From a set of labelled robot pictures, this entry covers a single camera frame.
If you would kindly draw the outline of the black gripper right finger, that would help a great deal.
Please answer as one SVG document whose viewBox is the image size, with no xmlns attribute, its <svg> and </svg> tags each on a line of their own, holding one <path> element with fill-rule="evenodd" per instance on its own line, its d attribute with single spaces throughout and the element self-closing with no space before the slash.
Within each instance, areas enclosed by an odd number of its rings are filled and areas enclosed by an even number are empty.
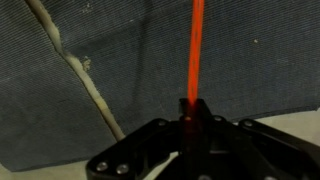
<svg viewBox="0 0 320 180">
<path fill-rule="evenodd" d="M 208 180 L 320 180 L 315 144 L 252 119 L 234 125 L 193 103 L 193 172 Z"/>
</svg>

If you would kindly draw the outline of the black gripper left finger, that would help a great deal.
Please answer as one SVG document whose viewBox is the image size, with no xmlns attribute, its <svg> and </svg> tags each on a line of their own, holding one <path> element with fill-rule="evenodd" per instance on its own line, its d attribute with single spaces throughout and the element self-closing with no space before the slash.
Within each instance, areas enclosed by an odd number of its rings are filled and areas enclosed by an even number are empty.
<svg viewBox="0 0 320 180">
<path fill-rule="evenodd" d="M 171 153 L 181 152 L 181 125 L 181 120 L 151 120 L 89 160 L 87 180 L 142 180 Z"/>
</svg>

